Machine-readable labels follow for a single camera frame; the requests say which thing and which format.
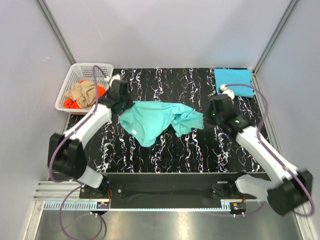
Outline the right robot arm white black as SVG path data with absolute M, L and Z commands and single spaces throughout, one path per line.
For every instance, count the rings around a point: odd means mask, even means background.
M 263 180 L 248 173 L 239 173 L 227 185 L 230 197 L 236 199 L 243 194 L 257 197 L 268 202 L 281 216 L 306 202 L 312 202 L 314 178 L 311 172 L 307 169 L 299 170 L 281 156 L 248 117 L 237 113 L 228 94 L 213 97 L 206 117 L 211 125 L 221 127 L 224 133 L 246 149 L 269 177 L 269 180 Z

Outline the aluminium rail frame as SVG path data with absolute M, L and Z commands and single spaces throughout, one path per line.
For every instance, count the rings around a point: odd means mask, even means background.
M 106 193 L 97 193 L 89 186 L 77 187 L 73 182 L 38 183 L 33 200 L 44 201 L 47 210 L 90 210 L 121 212 L 231 212 L 246 211 L 250 203 L 262 200 L 252 196 L 229 198 L 218 196 L 209 189 L 191 192 L 138 192 L 115 184 Z M 97 209 L 97 202 L 109 202 L 109 209 Z M 246 203 L 246 209 L 232 210 L 232 203 Z

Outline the folded blue t shirt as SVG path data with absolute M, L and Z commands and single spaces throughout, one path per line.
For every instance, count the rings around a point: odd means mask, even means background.
M 214 79 L 216 86 L 216 93 L 220 94 L 221 85 L 230 84 L 245 84 L 251 85 L 252 73 L 249 69 L 225 69 L 225 68 L 215 68 L 214 69 Z M 253 98 L 254 91 L 250 87 L 245 86 L 230 86 L 228 87 L 232 90 L 237 97 Z

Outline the teal t shirt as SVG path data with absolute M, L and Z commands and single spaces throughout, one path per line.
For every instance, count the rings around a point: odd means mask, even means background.
M 135 101 L 119 117 L 120 125 L 139 142 L 142 147 L 151 147 L 169 126 L 179 138 L 204 129 L 204 115 L 182 103 L 161 101 Z

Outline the orange connector board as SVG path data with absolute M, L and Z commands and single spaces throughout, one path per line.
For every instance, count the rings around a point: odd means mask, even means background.
M 105 201 L 98 201 L 96 204 L 97 209 L 109 209 L 110 203 Z
M 245 202 L 233 202 L 230 204 L 230 207 L 234 211 L 240 211 L 245 210 L 247 208 L 247 205 Z

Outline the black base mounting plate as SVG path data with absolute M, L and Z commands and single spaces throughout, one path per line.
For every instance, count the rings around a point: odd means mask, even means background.
M 106 177 L 108 191 L 121 184 L 141 193 L 186 194 L 188 190 L 203 192 L 211 189 L 216 195 L 231 199 L 252 196 L 236 191 L 233 181 L 238 173 L 109 173 Z

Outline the right orange connector board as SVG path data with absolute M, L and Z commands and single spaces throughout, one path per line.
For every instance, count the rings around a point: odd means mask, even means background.
M 230 207 L 234 211 L 240 211 L 245 210 L 247 208 L 247 205 L 245 202 L 233 202 L 230 204 Z

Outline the left orange connector board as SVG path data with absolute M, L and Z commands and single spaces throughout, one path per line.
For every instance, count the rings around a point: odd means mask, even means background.
M 96 204 L 97 209 L 109 209 L 110 203 L 105 201 L 98 201 Z

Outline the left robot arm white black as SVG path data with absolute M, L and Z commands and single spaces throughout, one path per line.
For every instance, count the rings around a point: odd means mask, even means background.
M 133 107 L 128 88 L 129 83 L 115 75 L 109 81 L 109 89 L 76 125 L 50 137 L 47 165 L 51 179 L 53 171 L 56 171 L 89 186 L 90 192 L 97 198 L 103 198 L 108 193 L 108 178 L 88 166 L 85 147 L 114 115 Z

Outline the white plastic laundry basket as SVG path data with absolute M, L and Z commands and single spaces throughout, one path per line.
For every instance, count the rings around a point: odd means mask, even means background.
M 67 100 L 65 93 L 71 90 L 72 85 L 75 83 L 80 83 L 82 80 L 94 81 L 93 76 L 93 66 L 97 65 L 103 73 L 96 69 L 96 81 L 98 84 L 107 85 L 104 75 L 110 78 L 113 75 L 114 67 L 107 63 L 93 63 L 93 62 L 81 62 L 73 64 L 62 83 L 62 87 L 58 93 L 57 99 L 55 101 L 55 109 L 58 111 L 63 111 L 72 115 L 85 115 L 89 112 L 89 109 L 74 109 L 65 108 L 64 102 Z

